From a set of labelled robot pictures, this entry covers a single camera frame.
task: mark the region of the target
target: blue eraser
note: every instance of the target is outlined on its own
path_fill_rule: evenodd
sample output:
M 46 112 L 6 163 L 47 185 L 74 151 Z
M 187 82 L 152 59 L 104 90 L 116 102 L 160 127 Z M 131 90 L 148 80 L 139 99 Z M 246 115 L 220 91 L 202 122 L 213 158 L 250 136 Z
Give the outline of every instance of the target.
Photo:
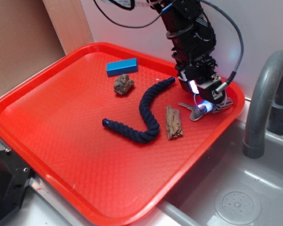
M 137 59 L 121 60 L 107 64 L 108 77 L 119 74 L 127 74 L 137 71 Z

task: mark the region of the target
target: screw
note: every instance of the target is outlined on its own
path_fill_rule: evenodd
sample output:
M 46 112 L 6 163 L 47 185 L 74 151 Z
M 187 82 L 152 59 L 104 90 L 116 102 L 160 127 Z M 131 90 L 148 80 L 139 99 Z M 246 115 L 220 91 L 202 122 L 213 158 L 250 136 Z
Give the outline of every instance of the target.
M 9 154 L 11 152 L 11 148 L 8 147 L 7 149 L 5 149 L 6 154 Z

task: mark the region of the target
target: plastic tray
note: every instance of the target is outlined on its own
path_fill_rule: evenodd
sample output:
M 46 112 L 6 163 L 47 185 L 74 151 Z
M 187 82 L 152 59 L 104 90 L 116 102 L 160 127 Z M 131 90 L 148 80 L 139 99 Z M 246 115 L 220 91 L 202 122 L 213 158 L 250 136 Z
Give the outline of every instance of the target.
M 113 92 L 107 63 L 137 58 L 127 96 Z M 84 46 L 0 99 L 0 137 L 89 221 L 130 224 L 146 215 L 234 121 L 244 106 L 235 84 L 234 105 L 199 121 L 179 102 L 193 103 L 179 82 L 155 98 L 161 132 L 136 144 L 102 126 L 102 119 L 146 130 L 139 114 L 144 92 L 175 76 L 174 64 L 107 43 Z M 168 140 L 166 106 L 180 109 L 183 137 Z

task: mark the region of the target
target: tray rim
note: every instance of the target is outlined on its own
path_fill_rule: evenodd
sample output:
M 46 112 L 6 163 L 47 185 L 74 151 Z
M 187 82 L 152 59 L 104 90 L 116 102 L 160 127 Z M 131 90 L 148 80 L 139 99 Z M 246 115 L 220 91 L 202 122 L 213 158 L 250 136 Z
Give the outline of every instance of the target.
M 29 91 L 36 88 L 38 85 L 42 84 L 49 78 L 53 77 L 57 72 L 65 69 L 70 63 L 75 62 L 76 60 L 82 58 L 83 56 L 94 53 L 94 52 L 104 52 L 109 55 L 117 56 L 122 59 L 127 58 L 137 58 L 138 64 L 143 65 L 146 62 L 152 62 L 152 64 L 147 64 L 148 68 L 151 68 L 156 71 L 168 74 L 177 74 L 177 71 L 174 68 L 174 63 L 162 60 L 153 56 L 146 55 L 137 51 L 133 51 L 127 48 L 116 46 L 110 43 L 97 42 L 85 45 L 71 54 L 65 56 L 64 58 L 58 60 L 53 65 L 39 72 L 32 78 L 23 82 L 15 89 L 11 90 L 4 96 L 0 98 L 0 113 L 4 109 L 21 98 L 23 95 Z M 186 160 L 186 162 L 177 170 L 177 172 L 167 181 L 166 185 L 149 200 L 148 204 L 141 208 L 140 211 L 132 213 L 127 217 L 122 218 L 108 218 L 102 215 L 96 208 L 94 208 L 90 203 L 88 203 L 82 196 L 76 191 L 71 191 L 71 187 L 62 180 L 62 178 L 52 171 L 46 164 L 43 162 L 37 161 L 37 157 L 34 158 L 32 153 L 26 148 L 21 142 L 18 142 L 17 139 L 13 138 L 13 134 L 4 130 L 4 127 L 0 125 L 0 137 L 8 145 L 10 145 L 13 150 L 22 150 L 20 156 L 24 159 L 30 160 L 30 165 L 33 165 L 33 169 L 44 178 L 52 187 L 54 187 L 68 202 L 70 202 L 80 213 L 82 213 L 89 221 L 104 225 L 104 226 L 117 226 L 117 225 L 128 225 L 134 221 L 142 218 L 147 213 L 149 213 L 155 206 L 163 199 L 169 190 L 184 176 L 184 174 L 197 162 L 197 160 L 205 153 L 207 150 L 221 135 L 220 130 L 224 131 L 226 128 L 236 119 L 236 117 L 241 113 L 244 107 L 244 93 L 242 90 L 234 83 L 230 85 L 231 89 L 234 90 L 234 93 L 237 96 L 237 103 L 233 112 L 230 116 L 225 118 L 222 123 L 217 127 L 217 129 L 210 135 L 210 142 L 204 142 L 200 145 L 194 152 L 194 154 Z

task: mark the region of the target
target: rock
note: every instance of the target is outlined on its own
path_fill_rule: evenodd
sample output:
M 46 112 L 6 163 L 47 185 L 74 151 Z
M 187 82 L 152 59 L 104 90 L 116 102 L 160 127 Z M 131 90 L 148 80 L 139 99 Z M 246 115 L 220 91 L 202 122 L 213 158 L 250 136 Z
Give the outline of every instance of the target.
M 114 92 L 120 95 L 126 95 L 134 84 L 134 81 L 129 79 L 129 75 L 122 74 L 114 83 Z

